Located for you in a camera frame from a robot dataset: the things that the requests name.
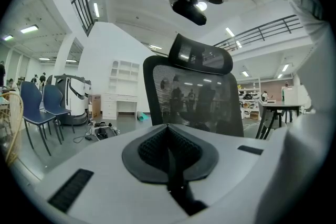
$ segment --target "chair leg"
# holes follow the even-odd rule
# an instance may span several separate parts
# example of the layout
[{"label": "chair leg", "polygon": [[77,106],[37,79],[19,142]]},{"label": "chair leg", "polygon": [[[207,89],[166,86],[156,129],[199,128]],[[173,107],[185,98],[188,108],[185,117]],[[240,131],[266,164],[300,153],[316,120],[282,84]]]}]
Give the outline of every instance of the chair leg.
[{"label": "chair leg", "polygon": [[55,131],[56,131],[56,135],[57,135],[58,141],[59,141],[60,144],[62,144],[61,139],[59,138],[59,135],[58,135],[57,126],[56,126],[56,121],[53,120],[53,123],[54,123],[54,127],[55,127]]},{"label": "chair leg", "polygon": [[27,132],[27,135],[28,135],[28,139],[29,139],[30,145],[32,146],[32,149],[34,149],[33,144],[32,144],[32,142],[31,142],[31,139],[30,139],[29,132],[28,132],[28,127],[27,127],[27,122],[26,122],[26,120],[25,120],[25,126],[26,126],[26,132]]},{"label": "chair leg", "polygon": [[51,130],[50,130],[50,124],[49,124],[49,122],[48,122],[48,129],[49,129],[49,133],[51,135]]},{"label": "chair leg", "polygon": [[266,133],[266,135],[265,135],[265,137],[264,137],[264,140],[266,140],[266,138],[268,137],[268,134],[269,134],[269,132],[271,131],[271,128],[272,128],[272,125],[273,125],[274,120],[275,120],[275,113],[273,114],[273,118],[272,118],[272,120],[271,120],[271,124],[269,125],[269,128],[268,128],[268,130],[267,130],[267,133]]},{"label": "chair leg", "polygon": [[43,129],[43,133],[44,133],[44,138],[47,140],[46,130],[44,130],[44,124],[42,124],[42,129]]},{"label": "chair leg", "polygon": [[46,143],[46,141],[44,140],[43,133],[42,133],[42,130],[41,130],[41,126],[40,126],[40,125],[38,126],[38,129],[39,129],[39,131],[40,131],[40,135],[41,135],[41,137],[42,137],[43,144],[44,144],[44,146],[46,147],[49,156],[51,156],[51,153],[50,153],[50,151],[49,151],[49,149],[48,149],[47,143]]},{"label": "chair leg", "polygon": [[59,132],[61,134],[62,140],[64,141],[64,137],[63,137],[62,130],[61,130],[61,121],[58,118],[56,118],[56,120],[58,121]]},{"label": "chair leg", "polygon": [[74,121],[73,121],[73,119],[72,119],[72,121],[71,121],[71,127],[72,127],[72,131],[73,131],[73,133],[75,133],[75,129],[74,129],[74,127],[73,127],[73,126],[74,126],[74,125],[73,125],[73,124],[74,124],[73,122],[74,122]]},{"label": "chair leg", "polygon": [[266,131],[267,131],[266,126],[263,126],[263,127],[262,127],[262,131],[261,131],[261,133],[260,133],[260,139],[261,139],[261,140],[264,138],[264,135],[265,135]]}]

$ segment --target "mesh chair back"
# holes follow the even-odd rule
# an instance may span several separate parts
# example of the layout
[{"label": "mesh chair back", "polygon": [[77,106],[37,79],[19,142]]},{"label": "mesh chair back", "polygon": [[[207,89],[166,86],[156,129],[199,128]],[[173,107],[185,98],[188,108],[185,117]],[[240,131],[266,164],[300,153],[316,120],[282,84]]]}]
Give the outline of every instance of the mesh chair back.
[{"label": "mesh chair back", "polygon": [[181,69],[161,56],[144,64],[153,125],[183,124],[204,131],[243,137],[235,77]]},{"label": "mesh chair back", "polygon": [[20,96],[23,101],[23,116],[29,117],[40,111],[40,104],[42,101],[42,94],[32,82],[23,81],[21,83]]},{"label": "mesh chair back", "polygon": [[44,98],[43,98],[45,109],[48,111],[53,110],[55,108],[59,108],[62,97],[63,97],[62,93],[55,85],[47,84],[44,87]]}]

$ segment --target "cable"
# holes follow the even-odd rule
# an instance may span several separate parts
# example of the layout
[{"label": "cable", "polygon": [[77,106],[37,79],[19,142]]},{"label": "cable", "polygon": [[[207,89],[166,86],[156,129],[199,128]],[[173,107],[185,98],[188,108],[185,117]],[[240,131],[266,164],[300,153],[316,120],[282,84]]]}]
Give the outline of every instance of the cable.
[{"label": "cable", "polygon": [[91,127],[90,128],[88,128],[86,131],[85,131],[85,135],[81,135],[81,136],[79,136],[79,137],[75,137],[74,139],[72,139],[72,141],[74,142],[74,143],[76,143],[76,144],[79,144],[80,142],[82,142],[82,140],[84,139],[84,137],[86,136],[86,134],[88,133],[88,131],[91,129]]}]

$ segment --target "white cabinet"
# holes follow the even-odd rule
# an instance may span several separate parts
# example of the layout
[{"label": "white cabinet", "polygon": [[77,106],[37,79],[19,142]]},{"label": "white cabinet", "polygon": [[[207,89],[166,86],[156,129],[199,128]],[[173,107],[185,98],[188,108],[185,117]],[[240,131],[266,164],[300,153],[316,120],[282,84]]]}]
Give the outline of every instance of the white cabinet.
[{"label": "white cabinet", "polygon": [[119,112],[134,112],[138,102],[138,63],[112,60],[108,88],[103,95],[103,119],[116,120]]}]

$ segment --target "robotic device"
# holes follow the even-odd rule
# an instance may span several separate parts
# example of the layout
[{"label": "robotic device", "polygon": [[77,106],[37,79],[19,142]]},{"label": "robotic device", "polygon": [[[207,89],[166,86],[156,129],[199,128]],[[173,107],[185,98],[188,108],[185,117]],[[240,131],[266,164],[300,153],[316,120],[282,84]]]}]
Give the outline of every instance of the robotic device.
[{"label": "robotic device", "polygon": [[63,95],[61,107],[71,110],[71,115],[60,119],[62,124],[70,125],[73,122],[74,125],[82,125],[86,123],[85,79],[66,74],[54,77],[56,78],[55,86]]}]

